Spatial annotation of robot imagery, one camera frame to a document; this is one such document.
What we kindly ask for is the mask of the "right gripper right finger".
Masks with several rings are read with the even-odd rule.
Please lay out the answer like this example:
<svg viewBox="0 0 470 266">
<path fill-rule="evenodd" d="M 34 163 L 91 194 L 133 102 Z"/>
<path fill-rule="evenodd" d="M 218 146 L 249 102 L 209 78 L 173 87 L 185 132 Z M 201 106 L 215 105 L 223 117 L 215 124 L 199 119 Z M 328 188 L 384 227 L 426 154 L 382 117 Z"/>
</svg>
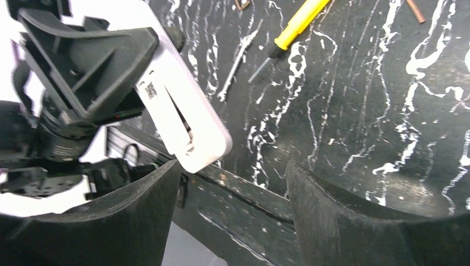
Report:
<svg viewBox="0 0 470 266">
<path fill-rule="evenodd" d="M 468 265 L 469 214 L 425 217 L 372 203 L 287 163 L 304 265 Z"/>
</svg>

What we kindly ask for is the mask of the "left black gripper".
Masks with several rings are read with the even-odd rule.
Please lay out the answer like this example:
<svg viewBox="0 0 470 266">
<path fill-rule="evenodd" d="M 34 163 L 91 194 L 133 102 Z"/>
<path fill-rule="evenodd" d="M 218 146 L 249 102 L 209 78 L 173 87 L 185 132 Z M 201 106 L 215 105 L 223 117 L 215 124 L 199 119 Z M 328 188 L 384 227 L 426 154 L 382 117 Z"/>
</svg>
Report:
<svg viewBox="0 0 470 266">
<path fill-rule="evenodd" d="M 33 133 L 27 143 L 33 158 L 76 161 L 101 126 L 139 116 L 144 105 L 135 88 L 159 46 L 151 28 L 106 30 L 87 18 L 78 30 L 52 12 L 21 8 L 18 20 L 27 31 L 29 63 L 48 89 L 38 117 L 23 87 L 30 74 L 25 61 L 13 72 L 20 111 Z"/>
</svg>

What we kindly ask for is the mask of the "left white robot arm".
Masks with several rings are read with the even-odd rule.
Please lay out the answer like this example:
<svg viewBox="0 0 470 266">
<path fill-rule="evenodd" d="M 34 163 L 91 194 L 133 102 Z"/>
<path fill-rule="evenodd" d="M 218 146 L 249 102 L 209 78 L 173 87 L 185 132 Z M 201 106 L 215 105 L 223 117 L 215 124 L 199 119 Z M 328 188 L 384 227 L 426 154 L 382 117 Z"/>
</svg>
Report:
<svg viewBox="0 0 470 266">
<path fill-rule="evenodd" d="M 65 24 L 57 4 L 16 4 L 9 12 L 25 28 L 25 58 L 12 73 L 19 102 L 1 101 L 1 192 L 46 198 L 100 171 L 117 177 L 98 178 L 87 199 L 128 185 L 123 160 L 92 165 L 80 158 L 102 126 L 142 114 L 136 83 L 158 35 L 150 27 L 110 30 L 107 20 L 94 17 Z"/>
</svg>

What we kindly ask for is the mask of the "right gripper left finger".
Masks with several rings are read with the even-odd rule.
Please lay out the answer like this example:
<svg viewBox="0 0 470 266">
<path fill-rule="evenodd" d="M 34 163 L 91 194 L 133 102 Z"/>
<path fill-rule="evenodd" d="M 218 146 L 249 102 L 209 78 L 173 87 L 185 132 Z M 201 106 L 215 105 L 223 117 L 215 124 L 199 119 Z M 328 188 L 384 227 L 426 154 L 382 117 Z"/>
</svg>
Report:
<svg viewBox="0 0 470 266">
<path fill-rule="evenodd" d="M 161 265 L 181 172 L 172 160 L 61 214 L 2 214 L 1 264 Z"/>
</svg>

